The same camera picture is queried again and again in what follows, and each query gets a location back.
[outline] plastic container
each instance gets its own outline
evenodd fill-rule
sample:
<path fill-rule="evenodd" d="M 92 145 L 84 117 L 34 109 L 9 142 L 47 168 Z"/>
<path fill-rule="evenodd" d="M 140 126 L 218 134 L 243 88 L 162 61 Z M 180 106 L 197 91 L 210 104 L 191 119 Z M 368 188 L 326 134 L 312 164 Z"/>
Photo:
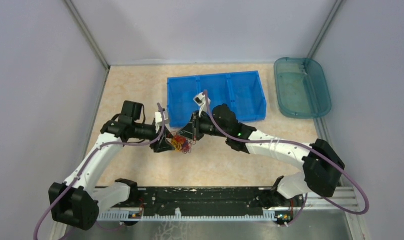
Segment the plastic container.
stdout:
<path fill-rule="evenodd" d="M 193 98 L 208 90 L 211 110 L 227 104 L 241 122 L 266 118 L 267 101 L 258 71 L 170 77 L 167 82 L 170 127 L 184 127 L 199 106 Z"/>
<path fill-rule="evenodd" d="M 309 58 L 280 58 L 274 63 L 280 112 L 289 118 L 324 117 L 332 109 L 321 65 Z"/>

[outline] gray floor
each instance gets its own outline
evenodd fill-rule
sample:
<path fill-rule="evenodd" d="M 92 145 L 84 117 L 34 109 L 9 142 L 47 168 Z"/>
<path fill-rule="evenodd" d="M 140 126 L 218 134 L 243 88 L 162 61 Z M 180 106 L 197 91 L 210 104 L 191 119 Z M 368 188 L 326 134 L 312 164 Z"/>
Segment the gray floor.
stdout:
<path fill-rule="evenodd" d="M 139 222 L 119 231 L 75 229 L 68 240 L 351 240 L 342 211 L 306 210 L 289 228 L 271 222 Z M 103 223 L 114 228 L 118 223 Z"/>

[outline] white wall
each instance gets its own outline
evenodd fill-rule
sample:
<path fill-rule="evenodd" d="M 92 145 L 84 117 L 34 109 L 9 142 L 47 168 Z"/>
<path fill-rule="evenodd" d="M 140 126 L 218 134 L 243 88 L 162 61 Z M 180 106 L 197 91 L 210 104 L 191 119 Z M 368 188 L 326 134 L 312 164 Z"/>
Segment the white wall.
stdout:
<path fill-rule="evenodd" d="M 373 240 L 404 239 L 404 0 L 349 0 L 316 58 L 332 98 L 325 117 L 371 202 Z"/>
<path fill-rule="evenodd" d="M 305 57 L 335 0 L 74 0 L 111 65 Z"/>
<path fill-rule="evenodd" d="M 77 167 L 104 74 L 61 0 L 0 1 L 0 240 L 31 239 Z"/>

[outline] wooden tabletop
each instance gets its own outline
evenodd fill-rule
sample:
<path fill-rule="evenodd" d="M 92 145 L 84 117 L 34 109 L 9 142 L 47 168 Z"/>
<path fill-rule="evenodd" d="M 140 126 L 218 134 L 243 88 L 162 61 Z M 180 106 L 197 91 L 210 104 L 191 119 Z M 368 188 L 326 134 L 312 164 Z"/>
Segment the wooden tabletop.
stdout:
<path fill-rule="evenodd" d="M 267 100 L 265 120 L 247 124 L 282 139 L 315 142 L 318 136 L 312 119 L 293 119 L 280 113 L 273 64 L 149 65 L 110 69 L 89 148 L 95 144 L 103 124 L 121 112 L 125 100 L 144 104 L 147 121 L 152 122 L 157 103 L 167 107 L 169 77 L 246 71 L 259 72 Z M 146 187 L 271 186 L 278 177 L 296 172 L 293 166 L 273 158 L 236 152 L 224 138 L 205 136 L 190 154 L 153 153 L 149 146 L 126 146 L 112 160 L 98 185 L 108 186 L 123 178 Z"/>

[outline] beige table surface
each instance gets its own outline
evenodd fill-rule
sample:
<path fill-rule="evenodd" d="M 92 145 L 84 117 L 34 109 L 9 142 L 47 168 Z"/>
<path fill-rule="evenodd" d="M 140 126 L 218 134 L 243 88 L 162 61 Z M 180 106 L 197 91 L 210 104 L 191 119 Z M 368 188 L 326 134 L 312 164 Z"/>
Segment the beige table surface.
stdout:
<path fill-rule="evenodd" d="M 315 142 L 317 132 L 312 119 L 287 118 L 280 113 L 273 64 L 195 64 L 113 66 L 89 147 L 95 144 L 103 124 L 121 112 L 125 100 L 144 104 L 146 122 L 152 122 L 158 110 L 156 103 L 167 107 L 168 77 L 244 71 L 259 71 L 267 99 L 265 120 L 247 124 L 283 139 Z M 226 145 L 224 138 L 205 136 L 192 147 L 190 154 L 153 153 L 149 146 L 126 146 L 107 167 L 98 186 L 111 185 L 119 178 L 146 187 L 271 186 L 278 177 L 296 172 L 293 166 L 273 158 L 236 152 Z"/>

